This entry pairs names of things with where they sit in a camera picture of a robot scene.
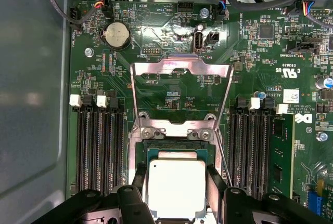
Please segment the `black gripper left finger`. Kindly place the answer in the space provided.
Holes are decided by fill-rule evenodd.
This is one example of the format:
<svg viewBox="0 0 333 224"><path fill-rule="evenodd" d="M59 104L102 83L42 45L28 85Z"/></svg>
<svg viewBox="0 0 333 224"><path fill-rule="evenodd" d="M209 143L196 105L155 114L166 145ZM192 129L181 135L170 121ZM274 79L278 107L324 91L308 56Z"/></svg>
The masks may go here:
<svg viewBox="0 0 333 224"><path fill-rule="evenodd" d="M154 223L142 199L147 166L138 164L131 185L104 196L97 190L83 190L50 210L34 223Z"/></svg>

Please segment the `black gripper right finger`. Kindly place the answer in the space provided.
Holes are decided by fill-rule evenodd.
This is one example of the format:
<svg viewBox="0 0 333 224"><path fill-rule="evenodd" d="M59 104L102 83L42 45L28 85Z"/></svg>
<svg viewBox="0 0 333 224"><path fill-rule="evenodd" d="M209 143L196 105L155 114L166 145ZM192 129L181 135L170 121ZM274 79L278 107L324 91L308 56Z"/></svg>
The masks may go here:
<svg viewBox="0 0 333 224"><path fill-rule="evenodd" d="M330 223L282 194L267 193L259 201L228 187L214 166L207 166L206 195L217 223Z"/></svg>

